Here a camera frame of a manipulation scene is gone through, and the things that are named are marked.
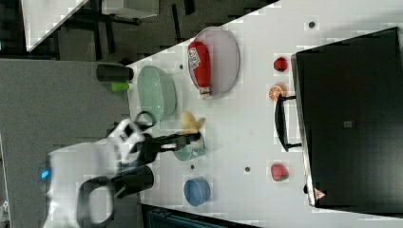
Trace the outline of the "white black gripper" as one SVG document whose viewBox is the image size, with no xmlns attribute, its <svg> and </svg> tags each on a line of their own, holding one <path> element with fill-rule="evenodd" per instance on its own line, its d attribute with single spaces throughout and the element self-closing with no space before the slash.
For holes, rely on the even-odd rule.
<svg viewBox="0 0 403 228">
<path fill-rule="evenodd" d="M 180 151 L 188 144 L 196 142 L 201 138 L 201 133 L 180 134 L 175 133 L 161 137 L 163 144 L 158 138 L 153 138 L 150 134 L 144 135 L 144 141 L 141 143 L 141 151 L 137 162 L 139 165 L 146 165 L 156 160 L 160 152 Z"/>
</svg>

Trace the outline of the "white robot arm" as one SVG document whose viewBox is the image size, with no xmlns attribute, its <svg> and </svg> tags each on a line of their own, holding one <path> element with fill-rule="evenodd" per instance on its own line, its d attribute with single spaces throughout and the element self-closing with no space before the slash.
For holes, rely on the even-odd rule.
<svg viewBox="0 0 403 228">
<path fill-rule="evenodd" d="M 182 118 L 182 130 L 152 137 L 147 124 L 122 120 L 97 142 L 81 142 L 47 155 L 48 214 L 41 228 L 106 228 L 115 199 L 148 190 L 148 167 L 162 152 L 178 151 L 202 139 L 204 120 Z"/>
</svg>

